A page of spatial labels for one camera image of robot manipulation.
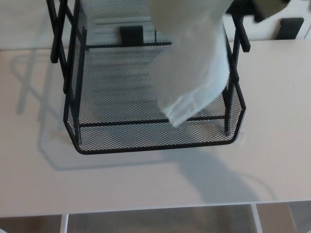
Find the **black object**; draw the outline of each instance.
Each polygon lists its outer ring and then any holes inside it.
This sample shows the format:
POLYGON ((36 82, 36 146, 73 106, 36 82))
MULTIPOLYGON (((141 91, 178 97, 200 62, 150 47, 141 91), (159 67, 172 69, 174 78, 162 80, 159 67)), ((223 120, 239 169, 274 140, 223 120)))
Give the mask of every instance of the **black object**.
MULTIPOLYGON (((47 3, 55 31, 63 24, 56 20, 54 1, 47 3)), ((152 27, 148 1, 94 4, 75 1, 68 60, 57 33, 60 46, 52 50, 64 68, 64 123, 79 153, 216 146, 237 139, 246 110, 237 72, 240 44, 249 50, 242 17, 235 20, 233 53, 227 40, 231 72, 222 95, 175 129, 159 111, 148 76, 147 65, 171 44, 152 27)))
POLYGON ((123 46, 142 46, 144 43, 142 26, 120 27, 120 35, 123 46))
POLYGON ((304 21, 304 18, 281 19, 275 40, 295 40, 304 21))
POLYGON ((264 20, 264 16, 252 0, 234 0, 226 11, 226 14, 236 16, 254 16, 255 22, 261 22, 264 20))

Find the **white wall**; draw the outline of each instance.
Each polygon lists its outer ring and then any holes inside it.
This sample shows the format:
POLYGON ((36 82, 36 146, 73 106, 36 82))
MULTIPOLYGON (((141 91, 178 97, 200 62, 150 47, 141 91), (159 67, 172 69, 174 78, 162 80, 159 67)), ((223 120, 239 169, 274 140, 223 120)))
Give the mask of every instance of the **white wall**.
MULTIPOLYGON (((287 9, 270 19, 255 24, 252 18, 245 19, 245 28, 251 40, 271 39, 282 17, 304 17, 305 23, 298 38, 304 38, 311 25, 308 11, 309 1, 292 0, 287 9)), ((224 17, 230 40, 234 36, 234 24, 230 17, 224 17)), ((64 33, 64 44, 69 40, 70 26, 64 33)), ((50 48, 52 27, 45 0, 0 0, 0 50, 50 48)))

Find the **metal mesh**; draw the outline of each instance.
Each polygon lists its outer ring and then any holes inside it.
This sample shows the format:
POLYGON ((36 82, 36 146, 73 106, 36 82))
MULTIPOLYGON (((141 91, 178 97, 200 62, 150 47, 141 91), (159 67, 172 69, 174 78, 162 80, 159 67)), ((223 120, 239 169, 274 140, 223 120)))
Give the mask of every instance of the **metal mesh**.
MULTIPOLYGON (((155 29, 148 12, 148 0, 81 0, 87 17, 88 45, 119 45, 121 26, 142 26, 144 42, 155 41, 155 29)), ((169 41, 161 32, 157 42, 169 41)))
MULTIPOLYGON (((155 42, 147 1, 81 1, 83 23, 79 22, 78 30, 86 27, 86 45, 99 47, 84 51, 80 39, 76 39, 70 87, 73 95, 68 102, 73 109, 68 108, 68 125, 72 128, 71 135, 81 132, 81 140, 72 138, 81 153, 222 145, 232 142, 240 127, 238 121, 244 110, 240 103, 242 94, 236 87, 229 133, 225 133, 226 106, 222 95, 177 129, 159 111, 147 65, 168 45, 117 46, 120 44, 118 30, 124 25, 143 25, 144 43, 155 42), (85 56, 81 63, 82 51, 85 56), (81 73, 82 91, 75 96, 77 77, 81 73), (75 131, 74 122, 79 123, 80 131, 75 131)), ((157 38, 157 42, 168 42, 160 33, 157 36, 161 38, 160 41, 157 38)))

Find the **white cloth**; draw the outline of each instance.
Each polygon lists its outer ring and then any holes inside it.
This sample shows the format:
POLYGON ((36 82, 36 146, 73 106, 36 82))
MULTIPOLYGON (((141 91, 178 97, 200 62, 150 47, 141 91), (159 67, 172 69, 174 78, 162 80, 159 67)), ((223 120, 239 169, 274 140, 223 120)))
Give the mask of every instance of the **white cloth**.
POLYGON ((152 21, 173 44, 149 65, 160 110, 174 127, 223 91, 229 66, 222 16, 232 0, 149 0, 152 21))

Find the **desk leg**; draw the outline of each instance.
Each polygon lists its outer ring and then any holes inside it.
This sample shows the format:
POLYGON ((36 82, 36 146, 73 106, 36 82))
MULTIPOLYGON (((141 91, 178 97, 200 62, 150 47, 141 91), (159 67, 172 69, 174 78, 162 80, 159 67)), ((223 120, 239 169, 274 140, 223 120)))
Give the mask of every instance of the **desk leg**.
POLYGON ((67 233, 68 217, 68 214, 62 215, 59 233, 67 233))
POLYGON ((260 219, 259 219, 257 206, 256 206, 256 204, 252 204, 251 206, 252 206, 252 212, 253 212, 253 217, 254 217, 257 233, 262 233, 262 228, 261 228, 261 223, 260 223, 260 219))

